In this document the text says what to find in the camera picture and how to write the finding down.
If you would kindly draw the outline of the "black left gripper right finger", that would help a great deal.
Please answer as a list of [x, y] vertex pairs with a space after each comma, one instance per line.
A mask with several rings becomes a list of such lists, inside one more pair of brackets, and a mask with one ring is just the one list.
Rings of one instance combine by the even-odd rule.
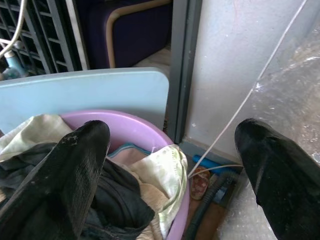
[[234, 141], [257, 204], [277, 239], [320, 238], [320, 167], [297, 143], [249, 118]]

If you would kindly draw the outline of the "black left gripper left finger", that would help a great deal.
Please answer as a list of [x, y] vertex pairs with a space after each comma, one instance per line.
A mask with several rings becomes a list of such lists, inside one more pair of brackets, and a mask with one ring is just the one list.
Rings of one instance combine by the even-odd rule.
[[0, 211], [3, 240], [80, 237], [110, 147], [110, 128], [91, 120], [65, 135]]

